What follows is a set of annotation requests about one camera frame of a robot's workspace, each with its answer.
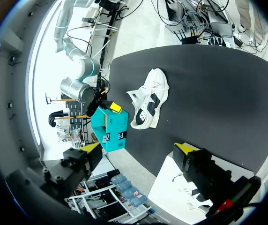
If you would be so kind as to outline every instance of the teal box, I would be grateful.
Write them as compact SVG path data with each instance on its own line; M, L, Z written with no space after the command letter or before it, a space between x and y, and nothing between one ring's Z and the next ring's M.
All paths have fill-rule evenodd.
M91 117L91 127L106 152L122 149L126 145L129 114L120 113L98 107Z

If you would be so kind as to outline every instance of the person's leg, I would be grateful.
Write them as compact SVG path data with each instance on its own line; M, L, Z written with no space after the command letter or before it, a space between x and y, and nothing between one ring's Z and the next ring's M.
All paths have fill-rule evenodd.
M254 38L257 44L261 44L266 36L266 24L262 15L258 12L258 9L253 8L255 25L254 25Z
M250 16L250 0L235 0L237 10L240 14L240 24L248 29L251 27L251 16Z

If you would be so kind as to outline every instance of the wall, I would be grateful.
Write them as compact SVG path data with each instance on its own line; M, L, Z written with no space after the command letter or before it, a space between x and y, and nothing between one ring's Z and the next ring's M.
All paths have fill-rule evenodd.
M44 6L32 7L36 2L41 2ZM17 8L8 14L0 29L0 42L7 28L12 28L24 42L23 52L20 54L9 53L0 47L0 171L4 176L16 169L32 165L32 162L39 162L41 149L33 139L27 113L27 70L33 40L53 2L20 1ZM35 12L32 17L28 17L30 10ZM15 62L18 62L13 66L9 65L12 55L16 56ZM7 108L10 101L13 103L12 109ZM20 147L24 147L25 151L20 152Z

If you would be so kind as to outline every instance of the plastic bottle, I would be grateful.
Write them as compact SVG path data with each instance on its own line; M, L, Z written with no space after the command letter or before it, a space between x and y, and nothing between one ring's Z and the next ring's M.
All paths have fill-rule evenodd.
M125 180L125 181L123 181L123 182L121 182L121 183L119 183L119 184L116 185L116 189L117 189L120 193L126 191L127 189L129 189L129 188L131 188L131 187L132 187L132 184L131 184L131 182L128 181L128 180Z
M119 174L111 178L111 182L114 185L117 185L125 180L127 180L127 178L123 174Z
M138 194L137 196L130 199L130 204L134 207L140 206L141 204L146 203L148 200L147 196L143 194Z
M139 190L136 187L131 187L128 190L124 191L121 195L126 199L130 199L139 194Z

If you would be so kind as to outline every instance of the black table surface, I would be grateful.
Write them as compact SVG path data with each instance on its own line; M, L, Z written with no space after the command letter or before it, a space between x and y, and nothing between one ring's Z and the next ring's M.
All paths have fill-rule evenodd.
M128 94L152 68L170 86L157 128L130 126ZM209 45L147 49L113 60L108 99L129 112L126 150L157 176L174 143L190 143L256 174L268 155L268 62Z

